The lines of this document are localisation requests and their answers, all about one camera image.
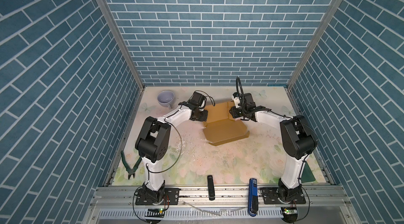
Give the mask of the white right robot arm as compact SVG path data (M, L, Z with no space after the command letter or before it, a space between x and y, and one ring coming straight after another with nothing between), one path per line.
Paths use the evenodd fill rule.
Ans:
M251 93L245 93L241 79L236 78L234 106L229 112L234 119L250 120L277 128L281 132L284 151L288 155L284 172L278 182L277 197L291 203L303 195L302 174L308 157L318 145L314 131L302 115L289 117L264 106L256 106Z

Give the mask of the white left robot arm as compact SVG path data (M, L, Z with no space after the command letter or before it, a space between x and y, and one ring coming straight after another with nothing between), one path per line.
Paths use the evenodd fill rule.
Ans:
M146 170L146 179L142 185L146 199L158 204L165 199L165 180L162 159L165 156L172 129L186 121L206 122L208 111L205 110L207 100L215 105L214 99L203 91L195 91L187 101L166 115L158 118L147 117L144 121L135 148L142 158Z

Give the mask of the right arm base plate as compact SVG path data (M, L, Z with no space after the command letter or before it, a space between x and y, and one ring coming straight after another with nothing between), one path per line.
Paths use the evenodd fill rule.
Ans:
M284 187L263 187L259 189L265 205L274 204L306 204L304 193L300 187L287 189Z

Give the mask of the brown cardboard box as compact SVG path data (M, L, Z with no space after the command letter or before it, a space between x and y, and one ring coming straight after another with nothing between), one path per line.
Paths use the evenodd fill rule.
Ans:
M249 137L249 130L241 120L236 120L230 114L232 101L209 105L206 122L203 122L203 133L209 144L219 146Z

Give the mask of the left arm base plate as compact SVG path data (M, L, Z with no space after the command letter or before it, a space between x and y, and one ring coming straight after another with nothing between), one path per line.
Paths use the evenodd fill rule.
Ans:
M163 205L168 200L170 205L178 205L179 188L165 188L158 191L150 190L142 187L137 191L135 196L135 205L151 206Z

